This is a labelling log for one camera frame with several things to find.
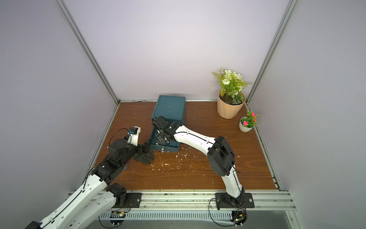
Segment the teal drawer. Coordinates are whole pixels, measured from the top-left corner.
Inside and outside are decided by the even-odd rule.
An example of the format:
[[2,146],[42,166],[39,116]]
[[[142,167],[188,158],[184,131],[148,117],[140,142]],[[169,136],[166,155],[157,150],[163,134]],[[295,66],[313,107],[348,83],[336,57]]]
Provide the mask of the teal drawer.
[[169,139],[169,140],[164,140],[163,141],[164,143],[160,144],[158,142],[157,136],[158,136],[158,131],[154,127],[153,131],[151,133],[151,138],[150,138],[150,149],[156,150],[158,152],[171,152],[171,153],[179,152],[180,143],[174,141],[173,139]]

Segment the teal three-drawer cabinet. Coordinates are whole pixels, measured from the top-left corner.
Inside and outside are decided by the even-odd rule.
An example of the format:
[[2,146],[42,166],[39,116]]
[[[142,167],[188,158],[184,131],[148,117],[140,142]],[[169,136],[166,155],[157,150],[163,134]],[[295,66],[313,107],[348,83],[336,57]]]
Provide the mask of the teal three-drawer cabinet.
[[159,95],[151,119],[159,116],[184,125],[186,120],[186,98],[184,96]]

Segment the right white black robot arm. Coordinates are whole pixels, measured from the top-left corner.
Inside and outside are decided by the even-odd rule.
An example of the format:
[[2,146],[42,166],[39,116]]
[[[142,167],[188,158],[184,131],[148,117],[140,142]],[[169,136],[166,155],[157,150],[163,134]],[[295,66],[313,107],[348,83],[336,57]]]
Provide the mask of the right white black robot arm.
[[170,140],[173,140],[189,145],[205,154],[211,170],[222,177],[229,200],[236,205],[244,203],[245,190],[237,175],[235,153],[226,138],[199,134],[176,121],[170,122],[163,116],[152,118],[152,125],[157,130],[156,138],[159,144],[165,146]]

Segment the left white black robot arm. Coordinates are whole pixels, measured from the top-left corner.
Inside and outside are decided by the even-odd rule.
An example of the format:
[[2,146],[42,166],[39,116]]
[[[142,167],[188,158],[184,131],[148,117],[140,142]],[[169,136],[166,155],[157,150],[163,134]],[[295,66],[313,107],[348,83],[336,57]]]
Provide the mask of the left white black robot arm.
[[121,174],[129,160],[145,164],[153,161],[150,142],[122,138],[108,146],[108,155],[85,178],[83,184],[40,222],[32,221],[28,229],[84,229],[95,218],[114,206],[132,207],[127,190],[112,181]]

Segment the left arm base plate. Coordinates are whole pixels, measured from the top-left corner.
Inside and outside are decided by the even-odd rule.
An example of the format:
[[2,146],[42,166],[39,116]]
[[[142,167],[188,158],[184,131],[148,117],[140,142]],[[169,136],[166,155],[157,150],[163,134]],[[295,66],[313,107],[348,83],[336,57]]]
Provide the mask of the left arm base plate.
[[123,193],[116,198],[114,208],[132,208],[137,209],[140,207],[142,200],[142,193],[131,192]]

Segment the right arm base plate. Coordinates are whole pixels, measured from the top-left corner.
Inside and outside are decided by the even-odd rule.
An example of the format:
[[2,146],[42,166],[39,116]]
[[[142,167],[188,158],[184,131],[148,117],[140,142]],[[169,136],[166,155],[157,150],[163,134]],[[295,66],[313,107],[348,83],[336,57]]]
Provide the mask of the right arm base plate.
[[241,193],[239,197],[234,198],[227,193],[215,193],[215,204],[218,210],[220,209],[253,209],[254,199],[251,193]]

